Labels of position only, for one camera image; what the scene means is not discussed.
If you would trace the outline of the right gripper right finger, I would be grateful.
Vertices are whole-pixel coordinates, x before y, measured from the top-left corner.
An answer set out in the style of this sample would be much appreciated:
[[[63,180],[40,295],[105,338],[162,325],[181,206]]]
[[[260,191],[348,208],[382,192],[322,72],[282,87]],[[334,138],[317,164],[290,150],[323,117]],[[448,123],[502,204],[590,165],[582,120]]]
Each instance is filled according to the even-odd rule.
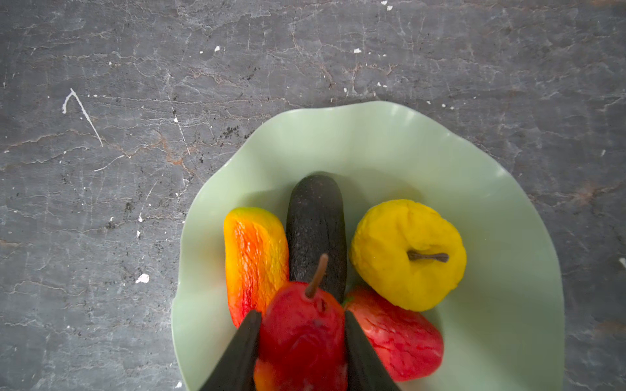
[[[354,391],[399,391],[351,311],[346,317],[348,389]]]

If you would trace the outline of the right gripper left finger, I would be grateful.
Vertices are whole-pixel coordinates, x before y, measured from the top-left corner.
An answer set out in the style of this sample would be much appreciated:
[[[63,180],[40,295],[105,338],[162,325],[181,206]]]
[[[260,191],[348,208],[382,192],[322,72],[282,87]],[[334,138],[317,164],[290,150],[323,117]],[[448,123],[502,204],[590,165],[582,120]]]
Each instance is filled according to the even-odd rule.
[[[250,311],[200,391],[255,390],[254,368],[259,351],[262,314]]]

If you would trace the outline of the red orange fake mango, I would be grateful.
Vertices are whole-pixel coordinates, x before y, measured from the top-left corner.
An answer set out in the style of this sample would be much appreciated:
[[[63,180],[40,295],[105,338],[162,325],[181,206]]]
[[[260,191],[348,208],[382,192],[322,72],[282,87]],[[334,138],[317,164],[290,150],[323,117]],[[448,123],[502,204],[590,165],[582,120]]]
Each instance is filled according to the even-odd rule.
[[[348,293],[344,307],[354,314],[394,381],[413,381],[440,368],[443,337],[422,314],[395,306],[365,287]]]

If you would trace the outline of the red fake pear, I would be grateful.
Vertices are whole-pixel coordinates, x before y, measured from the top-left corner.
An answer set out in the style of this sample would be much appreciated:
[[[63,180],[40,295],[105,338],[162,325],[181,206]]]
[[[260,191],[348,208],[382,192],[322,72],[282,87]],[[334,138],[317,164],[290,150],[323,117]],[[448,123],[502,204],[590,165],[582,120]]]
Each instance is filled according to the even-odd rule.
[[[288,282],[263,316],[257,390],[346,390],[345,311],[320,287],[329,257],[322,254],[309,283]]]

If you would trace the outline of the yellow fake apple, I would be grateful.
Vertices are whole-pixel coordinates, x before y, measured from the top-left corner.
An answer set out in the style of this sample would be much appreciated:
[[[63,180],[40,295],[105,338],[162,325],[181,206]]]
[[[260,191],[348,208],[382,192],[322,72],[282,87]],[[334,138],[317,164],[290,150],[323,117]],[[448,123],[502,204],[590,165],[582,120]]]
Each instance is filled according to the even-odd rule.
[[[422,312],[459,285],[467,253],[459,231],[438,212],[413,200],[389,200],[361,219],[350,261],[391,304]]]

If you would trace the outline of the red yellow fake mango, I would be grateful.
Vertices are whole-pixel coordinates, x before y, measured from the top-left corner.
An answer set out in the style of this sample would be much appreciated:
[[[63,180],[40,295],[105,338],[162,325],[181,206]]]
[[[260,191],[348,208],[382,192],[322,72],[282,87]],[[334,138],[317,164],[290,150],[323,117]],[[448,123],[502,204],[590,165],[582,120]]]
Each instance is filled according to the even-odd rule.
[[[240,327],[250,311],[264,314],[289,281],[289,246],[282,222],[261,208],[229,212],[223,234],[228,308]]]

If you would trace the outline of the green wavy fruit bowl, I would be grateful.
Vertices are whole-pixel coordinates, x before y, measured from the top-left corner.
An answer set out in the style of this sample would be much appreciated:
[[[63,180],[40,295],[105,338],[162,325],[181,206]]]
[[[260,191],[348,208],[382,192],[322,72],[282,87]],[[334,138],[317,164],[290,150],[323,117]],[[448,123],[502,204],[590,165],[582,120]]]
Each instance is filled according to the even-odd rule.
[[[440,369],[402,390],[559,390],[564,309],[549,233],[516,180],[489,155],[399,104],[283,112],[262,124],[200,189],[187,213],[172,308],[185,386],[199,389],[228,346],[223,221],[241,206],[285,218],[295,184],[336,179],[347,234],[385,200],[411,199],[461,234],[463,280],[426,313],[443,334]]]

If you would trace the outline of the dark fake avocado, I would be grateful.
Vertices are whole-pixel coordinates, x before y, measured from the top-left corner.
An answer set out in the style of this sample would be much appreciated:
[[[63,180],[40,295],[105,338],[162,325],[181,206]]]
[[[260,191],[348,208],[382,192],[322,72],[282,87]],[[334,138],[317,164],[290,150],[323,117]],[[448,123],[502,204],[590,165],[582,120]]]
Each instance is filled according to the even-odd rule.
[[[342,192],[336,181],[313,174],[294,187],[286,218],[290,280],[309,282],[322,254],[329,256],[320,288],[344,301],[347,283],[347,236]]]

